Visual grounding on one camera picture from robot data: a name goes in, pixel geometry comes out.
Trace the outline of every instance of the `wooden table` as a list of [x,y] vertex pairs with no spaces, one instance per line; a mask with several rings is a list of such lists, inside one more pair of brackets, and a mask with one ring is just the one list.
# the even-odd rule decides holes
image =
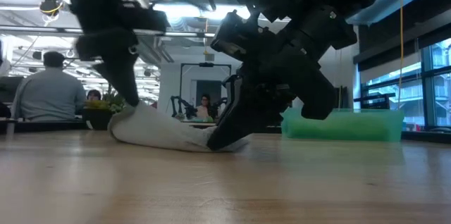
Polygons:
[[193,154],[15,135],[0,140],[0,223],[451,223],[451,148],[253,135],[240,153]]

